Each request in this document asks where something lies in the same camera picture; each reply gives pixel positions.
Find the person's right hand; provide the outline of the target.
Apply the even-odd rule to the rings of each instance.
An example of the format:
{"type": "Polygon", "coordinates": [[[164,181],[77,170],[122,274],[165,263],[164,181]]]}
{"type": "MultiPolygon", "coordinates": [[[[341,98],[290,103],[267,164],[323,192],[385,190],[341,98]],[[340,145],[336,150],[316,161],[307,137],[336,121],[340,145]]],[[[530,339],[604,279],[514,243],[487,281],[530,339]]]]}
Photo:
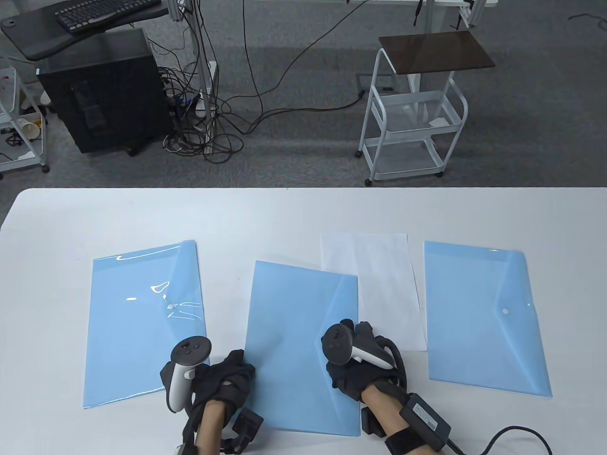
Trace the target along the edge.
{"type": "Polygon", "coordinates": [[[322,352],[332,387],[355,401],[369,386],[395,398],[407,401],[407,375],[403,358],[395,343],[376,336],[368,321],[355,324],[341,320],[321,337],[322,352]]]}

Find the person's left hand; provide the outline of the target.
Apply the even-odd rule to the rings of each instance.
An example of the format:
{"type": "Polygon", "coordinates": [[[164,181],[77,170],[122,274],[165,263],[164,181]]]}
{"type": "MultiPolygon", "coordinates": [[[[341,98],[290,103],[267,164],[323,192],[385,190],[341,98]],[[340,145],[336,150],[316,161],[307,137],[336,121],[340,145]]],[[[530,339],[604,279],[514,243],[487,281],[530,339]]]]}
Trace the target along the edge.
{"type": "Polygon", "coordinates": [[[218,364],[198,366],[187,395],[186,414],[204,411],[206,403],[219,401],[225,404],[225,419],[229,421],[245,404],[255,371],[252,364],[245,362],[243,349],[230,351],[218,364]]]}

